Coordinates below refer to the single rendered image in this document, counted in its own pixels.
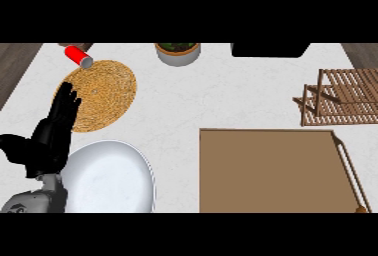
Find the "grey potted plant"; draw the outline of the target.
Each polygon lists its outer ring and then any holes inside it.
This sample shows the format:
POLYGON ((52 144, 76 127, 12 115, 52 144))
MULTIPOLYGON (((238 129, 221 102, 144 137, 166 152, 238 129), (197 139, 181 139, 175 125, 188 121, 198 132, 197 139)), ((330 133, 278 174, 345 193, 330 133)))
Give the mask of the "grey potted plant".
POLYGON ((182 52, 167 51, 160 44, 156 44, 157 54, 160 60, 173 67, 182 67, 194 63, 201 54, 201 44, 195 43, 194 46, 182 52))

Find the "red can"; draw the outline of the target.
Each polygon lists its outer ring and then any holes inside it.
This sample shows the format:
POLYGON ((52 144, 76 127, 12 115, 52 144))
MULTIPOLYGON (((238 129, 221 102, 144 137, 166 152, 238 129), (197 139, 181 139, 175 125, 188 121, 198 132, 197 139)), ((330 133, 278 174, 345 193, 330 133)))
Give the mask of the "red can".
POLYGON ((88 53, 74 45, 65 47, 67 57, 77 63, 82 68, 91 68, 94 65, 94 58, 88 53))

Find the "wooden tiered shelf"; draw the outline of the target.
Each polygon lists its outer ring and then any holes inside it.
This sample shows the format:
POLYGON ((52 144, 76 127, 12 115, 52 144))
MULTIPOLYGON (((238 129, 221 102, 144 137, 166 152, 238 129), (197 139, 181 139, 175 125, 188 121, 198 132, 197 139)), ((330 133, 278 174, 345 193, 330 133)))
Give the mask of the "wooden tiered shelf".
POLYGON ((378 124, 378 68, 321 69, 293 101, 302 126, 378 124))

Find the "white oval plate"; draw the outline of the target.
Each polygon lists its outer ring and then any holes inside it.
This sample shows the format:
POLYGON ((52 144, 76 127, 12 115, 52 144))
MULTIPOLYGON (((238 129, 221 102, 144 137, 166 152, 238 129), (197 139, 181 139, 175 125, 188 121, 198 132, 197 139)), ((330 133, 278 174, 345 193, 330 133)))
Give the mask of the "white oval plate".
POLYGON ((156 179, 141 151, 126 142, 98 141, 80 148, 61 172, 67 213, 151 213, 156 179))

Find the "black appliance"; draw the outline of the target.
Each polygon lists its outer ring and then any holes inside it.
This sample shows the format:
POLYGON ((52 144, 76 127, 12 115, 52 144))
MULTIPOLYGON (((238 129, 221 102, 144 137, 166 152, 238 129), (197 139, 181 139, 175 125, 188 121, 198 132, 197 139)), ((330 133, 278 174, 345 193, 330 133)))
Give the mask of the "black appliance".
POLYGON ((309 43, 234 43, 234 57, 299 58, 309 43))

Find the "round woven placemat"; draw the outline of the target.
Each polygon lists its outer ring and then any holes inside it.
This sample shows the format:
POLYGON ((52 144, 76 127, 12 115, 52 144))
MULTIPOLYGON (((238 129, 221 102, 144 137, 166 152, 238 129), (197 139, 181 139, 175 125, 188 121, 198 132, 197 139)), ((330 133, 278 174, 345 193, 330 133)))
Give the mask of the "round woven placemat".
POLYGON ((98 60, 64 78, 82 99, 73 131, 88 133, 108 127, 126 114, 136 97, 132 69, 119 61, 98 60))

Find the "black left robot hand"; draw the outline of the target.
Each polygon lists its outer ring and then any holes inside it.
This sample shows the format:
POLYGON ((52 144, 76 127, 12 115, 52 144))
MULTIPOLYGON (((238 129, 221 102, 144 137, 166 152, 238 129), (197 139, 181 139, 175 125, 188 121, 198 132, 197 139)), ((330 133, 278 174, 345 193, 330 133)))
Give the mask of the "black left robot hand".
POLYGON ((14 134, 0 135, 0 150, 11 163, 26 166, 29 178, 60 173, 65 167, 80 104, 73 84, 64 82, 49 115, 40 120, 33 136, 26 138, 14 134))

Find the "brown wooden tray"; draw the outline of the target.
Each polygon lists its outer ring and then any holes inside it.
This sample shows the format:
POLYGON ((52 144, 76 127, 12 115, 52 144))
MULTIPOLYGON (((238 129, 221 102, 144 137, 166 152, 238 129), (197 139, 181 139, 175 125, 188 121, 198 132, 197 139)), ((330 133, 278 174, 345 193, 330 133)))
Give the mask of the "brown wooden tray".
POLYGON ((346 145, 336 133, 203 129, 200 210, 370 213, 346 145))

